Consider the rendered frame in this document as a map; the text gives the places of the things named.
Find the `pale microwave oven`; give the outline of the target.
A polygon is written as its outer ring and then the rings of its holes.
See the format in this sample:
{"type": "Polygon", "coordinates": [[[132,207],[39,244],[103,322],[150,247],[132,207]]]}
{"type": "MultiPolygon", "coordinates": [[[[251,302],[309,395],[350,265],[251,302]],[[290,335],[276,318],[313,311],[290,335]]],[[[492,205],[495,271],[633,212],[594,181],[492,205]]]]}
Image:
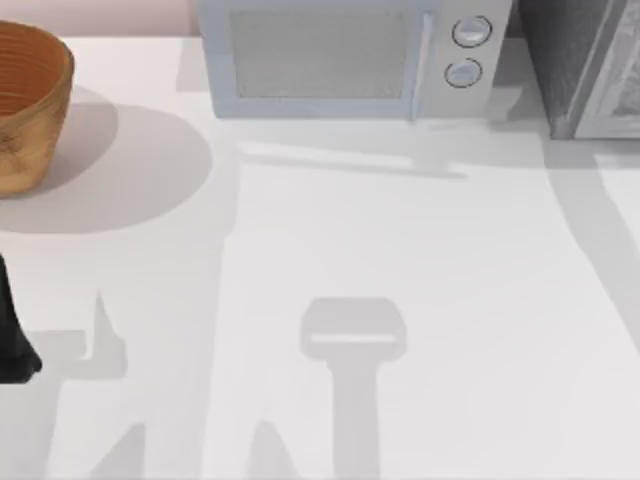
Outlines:
{"type": "Polygon", "coordinates": [[[481,115],[492,90],[513,1],[436,0],[429,50],[420,63],[420,97],[416,103],[419,110],[411,118],[388,119],[416,121],[481,115]],[[452,28],[458,20],[473,16],[483,16],[491,22],[491,37],[479,47],[462,48],[454,42],[452,28]],[[483,76],[470,88],[452,88],[446,83],[444,72],[449,64],[464,58],[477,60],[483,76]]]}

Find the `wooden bowl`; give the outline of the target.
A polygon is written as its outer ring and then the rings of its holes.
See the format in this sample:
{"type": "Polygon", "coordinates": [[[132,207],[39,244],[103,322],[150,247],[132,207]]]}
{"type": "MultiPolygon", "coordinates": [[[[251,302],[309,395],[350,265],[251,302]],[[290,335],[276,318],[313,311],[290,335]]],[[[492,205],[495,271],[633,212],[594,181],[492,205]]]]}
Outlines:
{"type": "Polygon", "coordinates": [[[0,20],[0,197],[44,179],[70,105],[75,59],[39,27],[0,20]]]}

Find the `round microwave knob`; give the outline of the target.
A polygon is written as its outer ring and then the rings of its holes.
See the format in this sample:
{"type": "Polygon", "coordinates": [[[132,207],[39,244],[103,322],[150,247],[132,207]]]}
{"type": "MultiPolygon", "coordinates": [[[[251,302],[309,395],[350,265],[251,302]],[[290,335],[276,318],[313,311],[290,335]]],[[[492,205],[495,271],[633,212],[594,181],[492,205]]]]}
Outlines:
{"type": "Polygon", "coordinates": [[[475,48],[489,40],[492,30],[492,24],[486,17],[473,16],[455,23],[452,38],[462,48],[475,48]]]}
{"type": "Polygon", "coordinates": [[[444,72],[446,83],[456,89],[470,88],[477,84],[482,76],[482,65],[473,58],[464,58],[451,63],[444,72]]]}

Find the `pale microwave door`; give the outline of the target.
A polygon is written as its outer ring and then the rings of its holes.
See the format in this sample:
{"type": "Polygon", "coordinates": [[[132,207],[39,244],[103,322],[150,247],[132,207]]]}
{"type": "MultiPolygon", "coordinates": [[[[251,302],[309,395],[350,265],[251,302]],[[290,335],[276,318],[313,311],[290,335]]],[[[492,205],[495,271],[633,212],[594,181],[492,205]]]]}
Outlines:
{"type": "Polygon", "coordinates": [[[214,113],[411,118],[436,0],[198,0],[214,113]]]}

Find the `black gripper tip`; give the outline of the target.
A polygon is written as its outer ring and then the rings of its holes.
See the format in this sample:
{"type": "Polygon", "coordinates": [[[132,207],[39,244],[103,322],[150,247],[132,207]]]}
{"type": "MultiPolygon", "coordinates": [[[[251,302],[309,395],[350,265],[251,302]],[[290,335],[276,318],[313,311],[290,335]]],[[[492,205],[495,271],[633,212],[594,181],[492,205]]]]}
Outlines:
{"type": "Polygon", "coordinates": [[[40,356],[20,325],[6,263],[0,254],[0,385],[26,384],[42,366],[40,356]]]}

